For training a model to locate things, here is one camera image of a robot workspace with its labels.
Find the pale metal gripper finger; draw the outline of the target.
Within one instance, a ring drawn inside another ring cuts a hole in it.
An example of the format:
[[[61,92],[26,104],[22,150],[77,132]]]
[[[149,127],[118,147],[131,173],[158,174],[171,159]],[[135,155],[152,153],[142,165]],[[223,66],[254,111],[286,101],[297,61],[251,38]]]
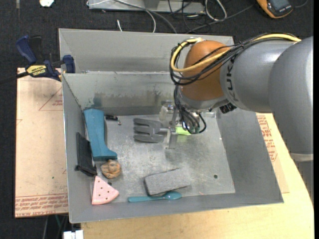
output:
[[[171,125],[169,128],[169,139],[168,139],[168,148],[169,149],[175,149],[176,143],[177,143],[177,138],[178,138],[178,133],[176,132],[176,117],[177,117],[177,115],[178,115],[178,110],[177,110],[177,108],[174,108],[172,120],[171,120]]]
[[[171,121],[173,112],[174,112],[174,107],[172,104],[162,105],[160,112],[159,112],[159,120],[160,121]]]

